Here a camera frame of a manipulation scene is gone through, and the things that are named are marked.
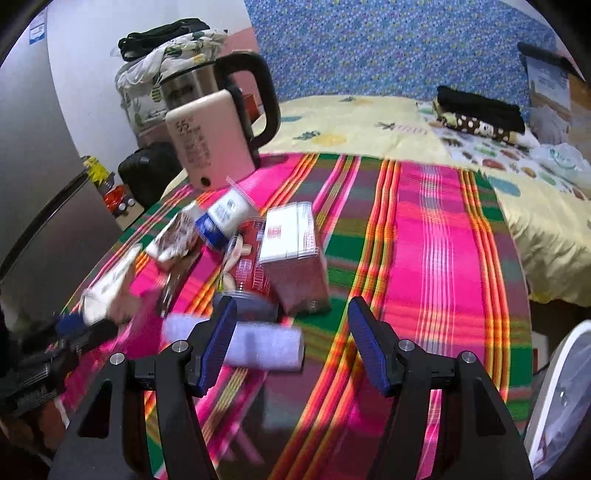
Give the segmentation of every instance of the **plaid tablecloth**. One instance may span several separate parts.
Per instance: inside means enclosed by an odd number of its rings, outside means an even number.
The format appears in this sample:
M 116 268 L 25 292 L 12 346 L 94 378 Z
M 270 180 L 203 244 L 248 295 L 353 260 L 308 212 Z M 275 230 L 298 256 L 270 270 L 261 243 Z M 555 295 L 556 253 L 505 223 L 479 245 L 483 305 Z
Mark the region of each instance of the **plaid tablecloth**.
M 390 401 L 368 384 L 349 336 L 348 300 L 362 295 L 376 317 L 425 350 L 474 351 L 507 402 L 518 427 L 531 385 L 531 327 L 525 281 L 494 191 L 478 173 L 387 158 L 286 154 L 241 187 L 262 213 L 288 202 L 312 202 L 329 265 L 332 309 L 284 318 L 304 331 L 301 374 L 224 367 L 196 402 L 197 416 L 221 478 L 361 479 L 378 447 Z M 207 207 L 222 192 L 197 197 Z M 182 184 L 127 230 L 73 296 L 107 271 L 134 243 L 145 247 L 196 197 Z M 153 261 L 137 260 L 137 294 L 158 283 Z M 209 314 L 218 260 L 204 254 L 174 310 Z M 135 345 L 141 355 L 165 344 Z M 62 396 L 75 410 L 113 347 L 94 350 L 67 380 Z M 420 476 L 430 473 L 439 427 L 433 392 Z M 146 395 L 154 473 L 165 478 L 153 394 Z

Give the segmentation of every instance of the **red and white box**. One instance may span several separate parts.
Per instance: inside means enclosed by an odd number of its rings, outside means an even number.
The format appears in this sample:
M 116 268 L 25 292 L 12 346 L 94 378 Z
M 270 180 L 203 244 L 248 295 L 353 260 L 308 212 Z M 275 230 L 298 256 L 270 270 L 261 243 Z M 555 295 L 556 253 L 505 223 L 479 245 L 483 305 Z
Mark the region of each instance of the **red and white box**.
M 288 315 L 330 310 L 326 257 L 310 202 L 267 212 L 259 263 Z

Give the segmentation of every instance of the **pink wall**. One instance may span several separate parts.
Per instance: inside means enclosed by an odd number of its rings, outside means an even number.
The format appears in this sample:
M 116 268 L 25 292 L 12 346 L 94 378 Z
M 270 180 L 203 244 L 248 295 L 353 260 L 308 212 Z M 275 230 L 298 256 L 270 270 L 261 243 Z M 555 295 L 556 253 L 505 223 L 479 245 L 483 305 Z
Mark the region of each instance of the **pink wall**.
M 245 28 L 230 35 L 222 50 L 222 55 L 227 55 L 233 50 L 253 50 L 259 52 L 258 42 L 256 41 L 255 31 L 252 27 Z M 243 93 L 253 93 L 256 104 L 261 104 L 254 77 L 248 72 L 240 72 L 234 75 L 236 83 L 242 89 Z

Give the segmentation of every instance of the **yellow bedsheet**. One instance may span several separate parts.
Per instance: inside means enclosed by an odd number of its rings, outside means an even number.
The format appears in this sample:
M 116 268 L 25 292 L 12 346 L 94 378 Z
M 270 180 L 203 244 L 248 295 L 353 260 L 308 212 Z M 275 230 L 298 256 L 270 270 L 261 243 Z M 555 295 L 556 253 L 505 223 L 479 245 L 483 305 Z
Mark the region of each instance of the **yellow bedsheet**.
M 262 153 L 325 151 L 461 166 L 418 114 L 398 97 L 312 96 L 281 104 L 279 133 Z M 264 116 L 254 124 L 264 127 Z M 591 305 L 591 203 L 540 181 L 474 166 L 519 188 L 495 188 L 517 245 L 531 298 Z

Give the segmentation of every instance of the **red packaging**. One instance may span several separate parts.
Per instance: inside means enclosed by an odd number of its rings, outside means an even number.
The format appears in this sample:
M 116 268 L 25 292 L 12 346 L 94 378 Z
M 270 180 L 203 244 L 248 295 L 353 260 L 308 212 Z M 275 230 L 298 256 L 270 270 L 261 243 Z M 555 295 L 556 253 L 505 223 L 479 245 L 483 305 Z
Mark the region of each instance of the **red packaging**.
M 264 233 L 264 219 L 250 218 L 244 221 L 230 239 L 222 261 L 213 305 L 215 307 L 225 295 L 233 297 L 238 305 L 238 320 L 277 320 L 279 301 L 259 263 Z

